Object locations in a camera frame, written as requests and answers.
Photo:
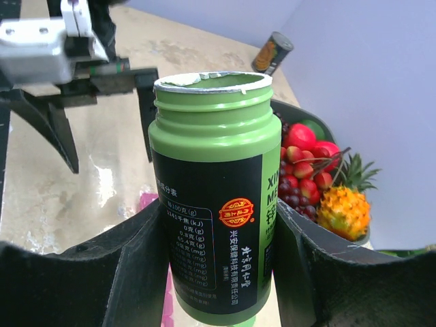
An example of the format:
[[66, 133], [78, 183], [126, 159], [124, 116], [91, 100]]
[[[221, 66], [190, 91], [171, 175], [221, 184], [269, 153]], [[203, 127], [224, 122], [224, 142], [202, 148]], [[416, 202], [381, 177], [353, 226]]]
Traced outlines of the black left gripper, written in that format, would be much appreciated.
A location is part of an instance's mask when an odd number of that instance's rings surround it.
[[30, 124], [77, 174], [78, 154], [64, 108], [94, 105], [98, 97], [128, 94], [136, 89], [146, 155], [152, 162], [148, 128], [156, 115], [153, 87], [158, 78], [156, 67], [134, 69], [128, 58], [118, 57], [109, 63], [82, 62], [76, 64], [75, 78], [57, 87], [59, 94], [34, 96], [24, 90], [2, 91], [1, 105]]

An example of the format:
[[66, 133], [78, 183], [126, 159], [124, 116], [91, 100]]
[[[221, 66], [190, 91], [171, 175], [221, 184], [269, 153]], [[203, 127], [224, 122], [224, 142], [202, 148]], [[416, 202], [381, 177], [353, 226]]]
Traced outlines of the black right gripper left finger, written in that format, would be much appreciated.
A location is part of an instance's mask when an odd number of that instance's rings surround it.
[[2, 326], [159, 326], [168, 252], [154, 201], [60, 254], [1, 243]]

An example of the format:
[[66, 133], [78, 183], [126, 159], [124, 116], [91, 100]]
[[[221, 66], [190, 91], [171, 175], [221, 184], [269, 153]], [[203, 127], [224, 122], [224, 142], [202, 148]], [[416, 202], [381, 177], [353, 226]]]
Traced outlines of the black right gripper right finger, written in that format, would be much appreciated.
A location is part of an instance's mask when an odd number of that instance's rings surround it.
[[273, 272], [282, 326], [434, 326], [435, 250], [387, 255], [277, 207]]

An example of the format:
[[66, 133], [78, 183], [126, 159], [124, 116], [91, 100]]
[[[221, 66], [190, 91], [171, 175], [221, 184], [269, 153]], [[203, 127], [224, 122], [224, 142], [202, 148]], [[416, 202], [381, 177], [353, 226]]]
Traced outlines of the green pill bottle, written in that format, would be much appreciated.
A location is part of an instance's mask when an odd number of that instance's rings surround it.
[[281, 146], [272, 79], [187, 73], [154, 90], [149, 138], [176, 298], [199, 322], [245, 322], [271, 286]]

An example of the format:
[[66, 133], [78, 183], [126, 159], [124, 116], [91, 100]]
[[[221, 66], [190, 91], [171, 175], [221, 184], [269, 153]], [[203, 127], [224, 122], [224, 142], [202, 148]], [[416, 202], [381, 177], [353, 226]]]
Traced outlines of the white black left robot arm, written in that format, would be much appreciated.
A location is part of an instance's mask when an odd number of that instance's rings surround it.
[[156, 68], [133, 69], [115, 49], [113, 1], [49, 1], [46, 18], [22, 18], [1, 2], [1, 106], [28, 122], [73, 173], [79, 161], [65, 109], [100, 96], [136, 93], [140, 120], [155, 118]]

